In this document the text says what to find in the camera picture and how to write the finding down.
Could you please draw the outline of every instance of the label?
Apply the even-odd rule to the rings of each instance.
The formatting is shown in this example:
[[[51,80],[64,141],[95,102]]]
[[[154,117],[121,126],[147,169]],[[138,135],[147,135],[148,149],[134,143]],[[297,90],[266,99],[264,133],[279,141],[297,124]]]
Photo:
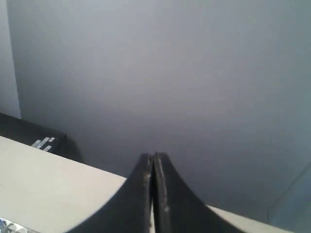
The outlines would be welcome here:
[[[51,146],[47,146],[44,148],[44,151],[49,151],[49,149],[51,149],[52,147]]]
[[[39,145],[40,142],[41,142],[41,140],[36,140],[36,142],[33,143],[31,146],[32,147],[36,147],[37,145]]]
[[[36,148],[40,149],[49,139],[49,137],[44,138],[42,142],[40,142],[39,145],[36,146]]]

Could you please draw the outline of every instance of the white surface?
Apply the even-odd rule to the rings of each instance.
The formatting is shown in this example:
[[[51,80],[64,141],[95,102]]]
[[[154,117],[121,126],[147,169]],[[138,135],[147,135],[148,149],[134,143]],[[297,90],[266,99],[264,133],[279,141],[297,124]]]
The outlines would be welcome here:
[[[288,233],[288,231],[209,206],[219,216],[246,233]]]
[[[4,137],[0,137],[0,159],[0,216],[41,233],[63,233],[76,226],[103,206],[125,181]],[[246,232],[285,232],[211,208]]]

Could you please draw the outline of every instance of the black plastic edge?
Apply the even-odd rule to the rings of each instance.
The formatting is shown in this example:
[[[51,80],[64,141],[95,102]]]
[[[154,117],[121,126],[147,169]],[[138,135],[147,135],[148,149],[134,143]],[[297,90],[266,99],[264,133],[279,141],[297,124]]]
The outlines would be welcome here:
[[[157,233],[243,232],[205,206],[181,179],[167,154],[155,154],[153,173]]]
[[[148,233],[152,167],[153,157],[142,154],[117,193],[99,211],[68,233]]]

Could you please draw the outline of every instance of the gray wall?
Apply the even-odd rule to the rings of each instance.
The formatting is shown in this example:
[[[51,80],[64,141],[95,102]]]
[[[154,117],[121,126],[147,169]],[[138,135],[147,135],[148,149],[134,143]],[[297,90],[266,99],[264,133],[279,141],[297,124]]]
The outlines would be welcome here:
[[[166,151],[206,203],[265,220],[311,161],[310,8],[10,0],[22,117],[122,175]]]
[[[0,0],[0,113],[20,118],[6,0]]]

